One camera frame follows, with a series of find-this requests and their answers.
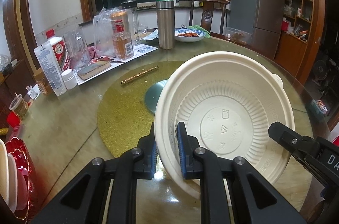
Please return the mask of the red scalloped plate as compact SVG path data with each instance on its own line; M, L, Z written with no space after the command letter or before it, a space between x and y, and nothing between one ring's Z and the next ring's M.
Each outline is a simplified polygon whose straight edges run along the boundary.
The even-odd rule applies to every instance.
M14 215L21 223L29 223L39 210L35 166L23 140L13 137L5 145L7 153L14 158L17 171L17 208Z

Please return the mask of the wooden chair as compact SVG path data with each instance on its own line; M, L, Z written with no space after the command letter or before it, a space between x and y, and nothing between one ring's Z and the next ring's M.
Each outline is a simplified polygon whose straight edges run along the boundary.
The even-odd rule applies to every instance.
M189 26L192 26L193 23L193 15L194 15L194 3L196 1L202 2L202 17L200 21L200 26L211 32L211 25L214 14L214 5L219 4L221 6L221 21L220 21L220 32L219 35L223 35L224 32L224 23L226 20L226 6L230 4L230 0L222 1L222 0L190 0L191 8L190 8L190 17L189 17Z

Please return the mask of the gold wrapped stick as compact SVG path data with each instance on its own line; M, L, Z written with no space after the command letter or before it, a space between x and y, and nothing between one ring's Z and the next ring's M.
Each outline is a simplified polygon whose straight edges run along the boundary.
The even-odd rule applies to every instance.
M151 72L153 72L153 71L155 71L157 69L158 69L158 66L154 66L154 67L152 67L150 69L143 70L140 73L137 73L137 74L135 74L135 75L133 75L133 76L127 78L127 79L122 80L121 81L121 85L125 85L127 83L130 83L130 82L134 81L135 79L138 79L138 78L140 78L140 77L142 77L144 75L147 75L147 74L149 74L149 73L151 73Z

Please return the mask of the clear glass pitcher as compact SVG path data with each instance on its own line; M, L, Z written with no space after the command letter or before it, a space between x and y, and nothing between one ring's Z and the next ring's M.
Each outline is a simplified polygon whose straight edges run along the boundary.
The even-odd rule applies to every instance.
M69 55L73 70L78 71L88 66L91 61L87 49L86 39L81 27L63 34L67 53Z

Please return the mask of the clear cup of tea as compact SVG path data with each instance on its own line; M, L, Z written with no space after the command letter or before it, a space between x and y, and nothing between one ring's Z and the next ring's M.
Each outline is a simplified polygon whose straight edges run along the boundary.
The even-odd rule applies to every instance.
M20 120L23 120L28 112L28 104L21 94L16 95L9 106L12 111Z

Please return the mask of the large beige plastic bowl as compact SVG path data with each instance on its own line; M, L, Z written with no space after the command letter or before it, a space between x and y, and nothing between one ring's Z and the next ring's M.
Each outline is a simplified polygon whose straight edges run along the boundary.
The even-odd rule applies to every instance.
M200 146L221 158L245 158L270 183L290 160L290 153L268 134L276 122L295 126L282 80L247 56L214 51L191 58L169 77L157 102L154 131L160 160L184 192L199 198L199 181L182 177L176 135L181 122Z

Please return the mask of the clear plastic container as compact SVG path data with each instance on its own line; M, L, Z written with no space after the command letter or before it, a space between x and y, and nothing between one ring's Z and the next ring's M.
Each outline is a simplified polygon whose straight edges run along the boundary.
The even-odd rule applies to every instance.
M241 46L246 46L251 39L251 34L242 30L238 30L231 27L226 27L224 29L224 36L226 40L239 44Z

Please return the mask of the red white liquor bottle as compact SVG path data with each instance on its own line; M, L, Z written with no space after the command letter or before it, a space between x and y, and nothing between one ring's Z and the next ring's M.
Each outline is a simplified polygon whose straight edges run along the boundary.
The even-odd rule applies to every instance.
M72 69L71 61L67 52L64 39L60 36L55 36L53 29L48 30L45 34L47 40L49 40L51 44L56 60L60 66L61 72L67 69Z

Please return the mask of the small white pill bottle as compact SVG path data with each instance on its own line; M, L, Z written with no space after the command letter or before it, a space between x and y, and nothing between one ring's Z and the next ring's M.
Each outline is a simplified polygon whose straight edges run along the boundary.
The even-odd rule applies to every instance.
M78 85L75 78L75 73L73 72L72 69L67 69L63 71L61 77L63 78L67 90L71 90Z

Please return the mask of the wooden shelf cabinet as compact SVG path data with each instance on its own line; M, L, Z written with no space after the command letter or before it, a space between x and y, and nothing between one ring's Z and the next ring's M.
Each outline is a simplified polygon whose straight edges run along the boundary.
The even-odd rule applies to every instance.
M325 24L325 0L285 0L283 20L288 22L280 35L275 62L301 84L311 73Z

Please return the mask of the white tube carton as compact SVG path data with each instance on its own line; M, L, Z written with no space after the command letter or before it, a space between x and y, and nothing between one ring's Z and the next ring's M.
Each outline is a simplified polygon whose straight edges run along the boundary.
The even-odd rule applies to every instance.
M34 52L55 95L60 96L64 94L67 89L61 77L61 69L49 40L37 46Z

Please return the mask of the red plastic cup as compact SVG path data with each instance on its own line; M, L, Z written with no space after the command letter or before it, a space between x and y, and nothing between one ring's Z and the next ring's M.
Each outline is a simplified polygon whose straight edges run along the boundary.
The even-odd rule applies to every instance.
M15 128L15 127L18 127L20 125L21 120L14 112L11 111L7 115L6 122L8 123L8 125L10 127Z

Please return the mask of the steel thermos flask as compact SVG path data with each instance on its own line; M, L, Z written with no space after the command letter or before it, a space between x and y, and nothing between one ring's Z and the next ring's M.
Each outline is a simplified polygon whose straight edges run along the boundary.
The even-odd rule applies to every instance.
M158 45L164 50L175 45L175 9L173 0L156 2Z

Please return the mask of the small book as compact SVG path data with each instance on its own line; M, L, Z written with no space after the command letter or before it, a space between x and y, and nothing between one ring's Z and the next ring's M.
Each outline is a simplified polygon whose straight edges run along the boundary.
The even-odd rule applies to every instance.
M93 76L96 76L97 74L108 69L109 67L110 62L97 61L80 69L77 72L77 76L85 81Z

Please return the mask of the grey refrigerator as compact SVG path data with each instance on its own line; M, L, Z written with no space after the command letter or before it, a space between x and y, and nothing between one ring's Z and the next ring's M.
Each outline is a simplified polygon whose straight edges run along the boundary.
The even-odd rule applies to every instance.
M229 26L251 34L248 46L274 58L283 19L284 0L231 0Z

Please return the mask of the small white foam bowl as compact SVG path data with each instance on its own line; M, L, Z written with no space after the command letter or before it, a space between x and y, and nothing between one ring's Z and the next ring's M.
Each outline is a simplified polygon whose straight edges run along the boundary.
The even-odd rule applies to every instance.
M17 208L18 179L17 168L12 154L7 154L9 165L9 208L12 213Z

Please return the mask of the blue white food plate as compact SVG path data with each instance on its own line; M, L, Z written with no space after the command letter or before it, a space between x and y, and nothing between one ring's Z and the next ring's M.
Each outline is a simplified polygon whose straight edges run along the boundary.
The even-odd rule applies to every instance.
M201 30L192 28L176 28L175 29L175 40L179 42L192 43L203 40L206 33Z

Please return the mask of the gold glitter turntable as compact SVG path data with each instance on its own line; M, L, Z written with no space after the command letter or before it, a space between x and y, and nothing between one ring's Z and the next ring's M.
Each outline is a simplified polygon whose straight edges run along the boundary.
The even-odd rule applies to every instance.
M104 145L115 158L149 134L154 114L145 105L145 93L155 83L169 78L182 63L166 61L140 66L128 71L108 88L97 110L97 126ZM158 69L121 85L122 80L154 66Z

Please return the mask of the large white foam bowl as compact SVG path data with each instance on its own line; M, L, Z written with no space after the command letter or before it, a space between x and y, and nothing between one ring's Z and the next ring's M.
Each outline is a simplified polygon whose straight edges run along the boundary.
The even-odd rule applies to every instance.
M5 143L0 140L0 192L6 204L9 203L9 165Z

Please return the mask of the peanut butter jar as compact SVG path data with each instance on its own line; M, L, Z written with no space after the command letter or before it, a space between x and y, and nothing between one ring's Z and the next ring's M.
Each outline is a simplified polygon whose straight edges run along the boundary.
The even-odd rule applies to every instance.
M43 93L44 95L49 95L49 94L53 93L53 90L52 90L42 68L37 69L34 72L33 77L34 77L41 93Z

